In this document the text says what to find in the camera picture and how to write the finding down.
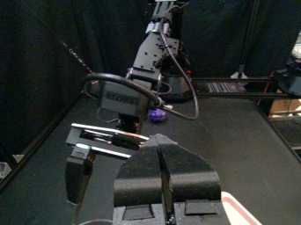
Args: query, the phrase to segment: black curtain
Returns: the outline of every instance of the black curtain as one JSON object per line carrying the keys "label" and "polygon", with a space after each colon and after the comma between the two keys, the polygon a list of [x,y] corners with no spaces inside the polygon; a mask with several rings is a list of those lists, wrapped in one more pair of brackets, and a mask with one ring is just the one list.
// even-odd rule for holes
{"label": "black curtain", "polygon": [[[45,129],[82,87],[86,69],[53,33],[95,72],[125,76],[145,38],[148,0],[3,0],[0,3],[0,142],[12,153]],[[229,77],[248,27],[252,0],[192,0],[182,40],[194,76]],[[261,1],[248,54],[248,76],[283,69],[301,29],[300,0]]]}
{"label": "black curtain", "polygon": [[71,1],[0,3],[0,142],[21,154],[81,92],[86,70],[43,22],[79,53]]}
{"label": "black curtain", "polygon": [[[153,14],[148,2],[73,0],[82,42],[89,46],[86,55],[102,54],[99,61],[106,72],[125,75],[133,65]],[[190,1],[184,15],[182,40],[193,57],[194,76],[229,77],[239,71],[253,2]],[[300,29],[299,0],[260,1],[247,61],[248,76],[269,76],[273,70],[285,67]]]}

